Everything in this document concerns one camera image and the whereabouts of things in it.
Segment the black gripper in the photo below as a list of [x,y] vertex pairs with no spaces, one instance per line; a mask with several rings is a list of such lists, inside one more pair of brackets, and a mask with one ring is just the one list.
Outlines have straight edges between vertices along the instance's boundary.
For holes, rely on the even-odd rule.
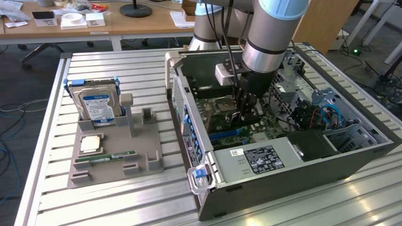
[[234,87],[234,102],[239,111],[254,108],[257,100],[269,91],[277,70],[269,73],[249,71],[242,73],[239,81]]

